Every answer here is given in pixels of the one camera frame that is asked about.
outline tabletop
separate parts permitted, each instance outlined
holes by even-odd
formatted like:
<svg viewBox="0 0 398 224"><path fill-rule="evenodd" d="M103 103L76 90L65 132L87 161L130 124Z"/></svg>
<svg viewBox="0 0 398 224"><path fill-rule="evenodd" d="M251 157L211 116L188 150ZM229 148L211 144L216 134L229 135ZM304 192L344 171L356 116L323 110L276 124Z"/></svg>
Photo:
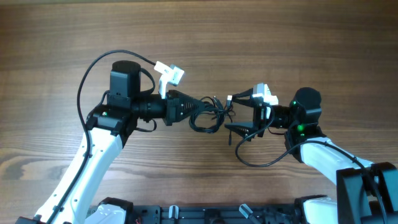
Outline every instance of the tabletop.
<svg viewBox="0 0 398 224"><path fill-rule="evenodd" d="M201 98L267 83L281 105L305 86L322 95L320 126L335 144L398 165L398 4L393 1L161 1L0 7L0 223L33 217L72 161L83 130L76 92L100 54L126 49L186 72L178 91ZM83 87L84 116L109 88L101 60ZM142 89L151 82L142 79ZM236 121L252 111L236 106ZM292 156L267 168L240 163L228 130L196 133L188 120L134 132L111 164L93 205L292 203L335 186ZM265 163L283 136L247 142L242 156Z"/></svg>

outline wooden table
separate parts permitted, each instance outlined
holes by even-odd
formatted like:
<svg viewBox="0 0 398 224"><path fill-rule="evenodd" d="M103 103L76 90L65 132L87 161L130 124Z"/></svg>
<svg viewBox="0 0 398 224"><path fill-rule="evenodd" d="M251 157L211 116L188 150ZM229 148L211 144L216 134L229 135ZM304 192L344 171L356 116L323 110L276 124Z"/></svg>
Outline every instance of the wooden table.
<svg viewBox="0 0 398 224"><path fill-rule="evenodd" d="M286 105L310 86L322 93L320 126L337 145L398 165L398 5L393 1L206 1L2 6L0 8L0 223L32 217L57 186L82 137L76 91L98 55L127 49L186 71L177 87L200 98L268 83ZM109 87L100 61L82 93L83 114ZM150 81L143 78L142 89ZM251 110L236 107L237 121ZM233 136L233 145L240 138ZM242 147L267 162L285 151L266 134ZM136 205L293 202L335 186L288 156L255 169L228 146L228 131L196 133L188 121L133 133L107 171L105 197Z"/></svg>

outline wooden surface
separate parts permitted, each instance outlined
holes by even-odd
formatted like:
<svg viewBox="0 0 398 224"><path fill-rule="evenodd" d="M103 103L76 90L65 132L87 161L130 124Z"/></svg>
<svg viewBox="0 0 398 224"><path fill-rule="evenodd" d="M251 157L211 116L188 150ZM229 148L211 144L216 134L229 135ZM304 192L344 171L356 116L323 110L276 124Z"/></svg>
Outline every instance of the wooden surface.
<svg viewBox="0 0 398 224"><path fill-rule="evenodd" d="M393 1L0 7L0 223L32 217L58 184L81 141L81 77L113 49L182 67L178 90L197 98L224 99L265 82L286 105L300 87L313 87L322 93L320 126L328 137L359 157L398 165L397 15ZM160 77L128 55L105 58L84 86L83 114L122 59ZM251 110L236 110L237 121L251 119ZM285 151L284 140L266 134L241 150L251 162L267 162ZM155 133L129 138L93 204L105 197L136 205L273 203L314 194L335 197L335 186L291 156L252 169L235 158L225 128L204 134L188 121L159 121Z"/></svg>

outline brown wood surface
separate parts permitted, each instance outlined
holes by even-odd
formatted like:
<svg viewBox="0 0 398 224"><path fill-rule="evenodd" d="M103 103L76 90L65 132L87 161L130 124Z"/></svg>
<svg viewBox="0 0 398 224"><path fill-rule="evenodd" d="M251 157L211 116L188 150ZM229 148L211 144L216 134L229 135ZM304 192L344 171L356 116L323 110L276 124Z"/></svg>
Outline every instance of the brown wood surface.
<svg viewBox="0 0 398 224"><path fill-rule="evenodd" d="M99 54L128 49L185 69L178 90L226 95L268 83L286 105L303 86L322 93L322 130L359 157L398 165L398 7L394 1L207 1L0 7L0 223L32 217L80 144L81 77ZM108 89L102 60L83 89L87 114ZM150 87L143 80L143 88ZM236 107L237 121L251 110ZM233 145L238 143L233 136ZM266 134L242 147L266 162L285 151ZM335 186L288 156L272 167L241 164L225 128L196 133L188 121L134 133L93 204L118 197L136 205L292 202Z"/></svg>

